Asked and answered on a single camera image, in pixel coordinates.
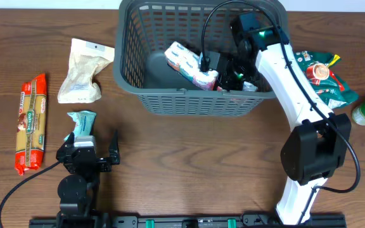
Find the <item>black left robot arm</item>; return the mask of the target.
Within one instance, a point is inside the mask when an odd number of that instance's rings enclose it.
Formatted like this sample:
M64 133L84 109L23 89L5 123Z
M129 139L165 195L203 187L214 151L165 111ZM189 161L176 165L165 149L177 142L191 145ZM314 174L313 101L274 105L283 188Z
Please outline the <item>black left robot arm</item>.
M109 156L96 154L94 136L78 136L72 132L56 153L56 159L70 173L58 185L60 211L69 219L89 219L96 208L100 174L111 172L120 163L118 133L110 142Z

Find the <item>green instant coffee bag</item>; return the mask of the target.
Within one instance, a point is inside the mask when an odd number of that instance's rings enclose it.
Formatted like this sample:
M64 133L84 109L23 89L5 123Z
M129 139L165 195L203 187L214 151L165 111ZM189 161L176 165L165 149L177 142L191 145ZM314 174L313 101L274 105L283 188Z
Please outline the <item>green instant coffee bag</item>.
M316 94L331 109L348 106L357 101L359 95L330 68L341 57L337 54L315 51L299 51L294 56Z

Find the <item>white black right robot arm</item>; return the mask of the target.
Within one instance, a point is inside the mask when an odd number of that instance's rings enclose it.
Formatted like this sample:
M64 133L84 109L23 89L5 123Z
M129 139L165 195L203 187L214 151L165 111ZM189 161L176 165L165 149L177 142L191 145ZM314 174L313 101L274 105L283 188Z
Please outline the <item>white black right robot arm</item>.
M351 122L316 94L282 27L265 18L263 26L254 12L242 13L230 27L242 61L268 81L288 119L291 133L280 154L287 181L275 211L282 226L303 225L318 192L330 190L326 181L343 165L346 152L353 152Z

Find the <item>white tissue multipack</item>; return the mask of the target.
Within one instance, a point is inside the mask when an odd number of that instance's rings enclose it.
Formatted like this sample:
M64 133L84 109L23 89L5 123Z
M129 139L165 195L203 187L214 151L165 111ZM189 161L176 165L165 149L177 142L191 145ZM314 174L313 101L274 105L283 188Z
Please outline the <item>white tissue multipack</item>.
M219 76L218 71L202 72L199 56L174 41L164 52L167 63L175 71L204 91L212 91Z

